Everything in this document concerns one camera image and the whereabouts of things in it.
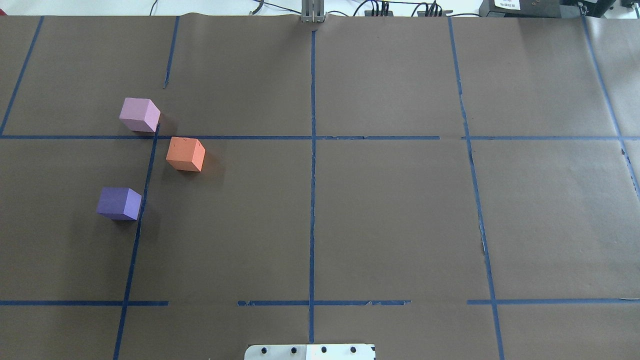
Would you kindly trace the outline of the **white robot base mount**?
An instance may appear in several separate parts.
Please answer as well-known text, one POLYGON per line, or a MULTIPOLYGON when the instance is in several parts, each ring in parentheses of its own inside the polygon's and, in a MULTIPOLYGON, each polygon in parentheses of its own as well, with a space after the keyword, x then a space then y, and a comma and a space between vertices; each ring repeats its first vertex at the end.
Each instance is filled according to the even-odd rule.
POLYGON ((374 344, 256 344, 249 346, 245 360, 375 360, 374 344))

